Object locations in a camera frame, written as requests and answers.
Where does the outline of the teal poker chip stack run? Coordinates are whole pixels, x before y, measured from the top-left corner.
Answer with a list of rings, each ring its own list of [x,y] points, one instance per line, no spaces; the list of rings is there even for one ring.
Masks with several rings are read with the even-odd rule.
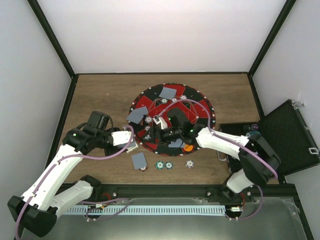
[[[162,170],[165,167],[165,163],[163,161],[157,161],[156,164],[155,164],[155,167],[158,170]]]

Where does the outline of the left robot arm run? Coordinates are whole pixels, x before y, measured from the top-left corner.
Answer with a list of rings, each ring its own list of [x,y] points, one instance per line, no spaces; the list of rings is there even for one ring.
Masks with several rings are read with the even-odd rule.
[[[47,235],[58,218],[78,203],[96,204],[102,196],[101,182],[85,175],[73,186],[57,193],[67,176],[83,159],[94,160],[89,153],[103,149],[108,160],[126,151],[134,138],[134,129],[111,126],[109,115],[93,111],[87,122],[69,130],[55,157],[36,182],[22,196],[12,196],[7,206],[15,221],[15,238],[20,239],[19,228],[28,229],[38,237]]]

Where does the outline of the blue playing card deck box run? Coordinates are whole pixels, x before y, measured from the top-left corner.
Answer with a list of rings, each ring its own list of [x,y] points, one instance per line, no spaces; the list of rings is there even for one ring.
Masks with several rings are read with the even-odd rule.
[[[136,142],[131,143],[127,148],[126,148],[126,152],[130,153],[133,150],[137,149],[139,146]]]

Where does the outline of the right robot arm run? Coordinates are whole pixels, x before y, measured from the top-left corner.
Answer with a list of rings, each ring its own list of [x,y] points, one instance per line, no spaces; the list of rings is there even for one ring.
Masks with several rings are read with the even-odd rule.
[[[262,187],[271,179],[278,178],[280,157],[259,134],[237,136],[201,124],[164,129],[151,127],[148,134],[152,143],[169,144],[181,139],[185,144],[216,150],[238,160],[241,169],[232,173],[221,187],[223,198],[229,202],[236,200],[246,188],[254,185]]]

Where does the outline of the brown poker chip stack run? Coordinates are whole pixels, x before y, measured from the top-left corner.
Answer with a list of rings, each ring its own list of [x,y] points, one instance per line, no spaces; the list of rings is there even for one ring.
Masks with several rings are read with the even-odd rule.
[[[148,167],[144,166],[144,167],[141,167],[139,170],[142,171],[142,172],[145,172],[147,169],[148,169]]]

